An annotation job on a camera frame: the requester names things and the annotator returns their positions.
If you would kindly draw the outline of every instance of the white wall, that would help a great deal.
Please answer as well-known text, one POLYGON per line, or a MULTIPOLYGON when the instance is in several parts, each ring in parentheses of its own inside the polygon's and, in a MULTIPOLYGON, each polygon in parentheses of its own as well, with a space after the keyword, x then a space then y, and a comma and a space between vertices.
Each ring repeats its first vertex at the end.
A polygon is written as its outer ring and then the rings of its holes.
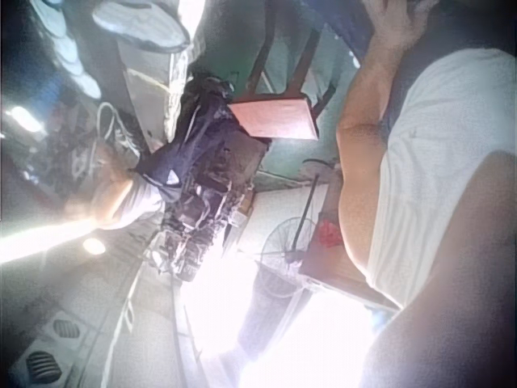
MULTIPOLYGON (((307 218, 317 222, 317 216, 325 200, 327 184, 316 187, 307 218)), ((309 197, 310 187, 293 188, 274 192, 260 192, 254 198, 253 213, 238 242, 239 251, 258 254, 262 251, 267 236, 281 222, 301 217, 309 197)))

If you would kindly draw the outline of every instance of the red object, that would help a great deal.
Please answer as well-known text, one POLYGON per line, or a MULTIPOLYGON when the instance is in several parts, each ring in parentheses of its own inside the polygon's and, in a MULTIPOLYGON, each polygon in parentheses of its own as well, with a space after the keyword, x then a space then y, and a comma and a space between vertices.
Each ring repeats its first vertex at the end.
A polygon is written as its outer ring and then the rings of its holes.
POLYGON ((341 229, 339 226, 328 220, 323 220, 320 222, 317 228, 317 239, 319 243, 326 248, 343 245, 341 229))

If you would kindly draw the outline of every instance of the hanging cord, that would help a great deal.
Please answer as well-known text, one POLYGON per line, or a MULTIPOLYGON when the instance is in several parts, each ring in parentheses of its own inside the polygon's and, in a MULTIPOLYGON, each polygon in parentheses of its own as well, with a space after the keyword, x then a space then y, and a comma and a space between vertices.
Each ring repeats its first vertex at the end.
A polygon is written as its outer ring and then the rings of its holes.
MULTIPOLYGON (((120 127, 123 135, 126 136, 126 138, 131 138, 130 135, 128 134, 128 130, 126 129, 126 127, 124 126, 124 123, 122 122, 122 120, 120 119, 120 116, 119 116, 119 113, 118 111, 115 109, 115 107, 113 107, 113 105, 111 105, 110 103, 108 102, 103 102, 99 105, 99 108, 97 109, 97 125, 96 125, 96 130, 97 130, 97 137, 95 138, 95 141, 94 141, 94 144, 92 145, 91 147, 91 152, 90 152, 90 161, 89 161, 89 168, 88 168, 88 175, 91 175, 93 169, 94 169, 94 157, 95 157, 95 151, 97 150, 97 141, 99 139, 103 139, 104 141, 106 141, 107 139, 109 139, 109 137, 111 136, 111 133, 113 132, 113 129, 114 129, 114 126, 115 126, 115 122, 117 123, 117 125, 120 127), (100 118, 101 118, 101 115, 103 113, 103 109, 104 108, 109 108, 111 110, 111 121, 110 121, 110 124, 109 126, 107 127, 107 131, 106 131, 106 134, 104 136, 102 136, 101 134, 101 129, 100 129, 100 118)), ((128 147, 131 149, 131 151, 136 155, 136 156, 140 156, 140 151, 138 151, 134 146, 133 144, 131 144, 130 141, 127 141, 127 144, 128 144, 128 147)))

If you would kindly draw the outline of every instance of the forearm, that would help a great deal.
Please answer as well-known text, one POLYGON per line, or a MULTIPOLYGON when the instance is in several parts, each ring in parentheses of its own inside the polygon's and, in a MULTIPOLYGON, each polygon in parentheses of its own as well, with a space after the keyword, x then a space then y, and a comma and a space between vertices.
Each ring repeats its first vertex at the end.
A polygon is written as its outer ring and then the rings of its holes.
POLYGON ((383 45, 374 36, 361 69, 357 72, 345 100, 338 132, 356 127, 377 126, 388 106, 393 79, 403 51, 383 45))

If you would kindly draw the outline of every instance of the person's hand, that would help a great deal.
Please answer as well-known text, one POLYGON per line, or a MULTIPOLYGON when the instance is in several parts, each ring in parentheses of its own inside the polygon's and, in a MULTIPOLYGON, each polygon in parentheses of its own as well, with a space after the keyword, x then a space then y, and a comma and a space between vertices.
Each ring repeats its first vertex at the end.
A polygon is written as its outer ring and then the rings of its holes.
POLYGON ((439 0, 422 0, 408 14, 407 0, 363 0, 375 28, 378 44, 387 49, 406 51, 426 31, 427 16, 439 0))

